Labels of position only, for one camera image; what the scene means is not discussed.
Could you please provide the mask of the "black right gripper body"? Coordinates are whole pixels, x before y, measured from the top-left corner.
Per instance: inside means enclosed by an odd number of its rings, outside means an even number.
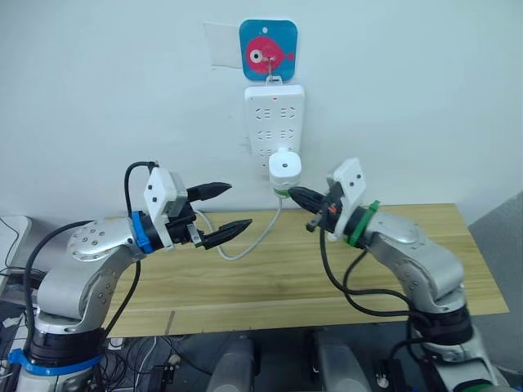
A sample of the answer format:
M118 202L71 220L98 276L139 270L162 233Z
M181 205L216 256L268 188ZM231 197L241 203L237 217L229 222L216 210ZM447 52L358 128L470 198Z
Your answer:
M329 233L335 231L335 227L342 210L341 196L343 196L342 187L339 182L330 186L328 193L324 196L321 210L307 224L306 229L314 232L321 222Z

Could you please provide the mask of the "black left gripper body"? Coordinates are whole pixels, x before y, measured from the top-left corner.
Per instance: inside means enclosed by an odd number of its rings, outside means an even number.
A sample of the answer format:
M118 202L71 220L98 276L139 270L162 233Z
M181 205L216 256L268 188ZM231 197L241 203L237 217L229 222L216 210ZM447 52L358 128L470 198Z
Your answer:
M166 228L173 244L203 245L203 232L196 228L196 218L196 213L188 202L185 202L177 214L168 217Z

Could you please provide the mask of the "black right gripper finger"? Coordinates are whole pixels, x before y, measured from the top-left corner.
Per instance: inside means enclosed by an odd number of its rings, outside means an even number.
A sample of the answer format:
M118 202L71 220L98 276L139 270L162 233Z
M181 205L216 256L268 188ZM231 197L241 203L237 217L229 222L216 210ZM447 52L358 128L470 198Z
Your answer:
M288 190L288 194L295 203L322 203L324 195L302 186L295 186Z
M321 210L324 196L322 194L293 194L291 199L302 209L310 213L318 213Z

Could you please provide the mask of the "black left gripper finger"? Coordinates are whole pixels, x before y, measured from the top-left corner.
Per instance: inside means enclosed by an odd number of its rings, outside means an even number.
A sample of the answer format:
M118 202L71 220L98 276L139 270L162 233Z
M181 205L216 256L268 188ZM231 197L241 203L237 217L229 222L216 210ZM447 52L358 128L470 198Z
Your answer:
M187 189L187 201L192 203L195 201L209 200L225 193L231 188L231 184L217 181L196 185Z
M229 242L245 231L252 222L252 219L235 220L226 225L220 226L218 230L213 231L210 234L204 234L202 237L203 247L208 250Z

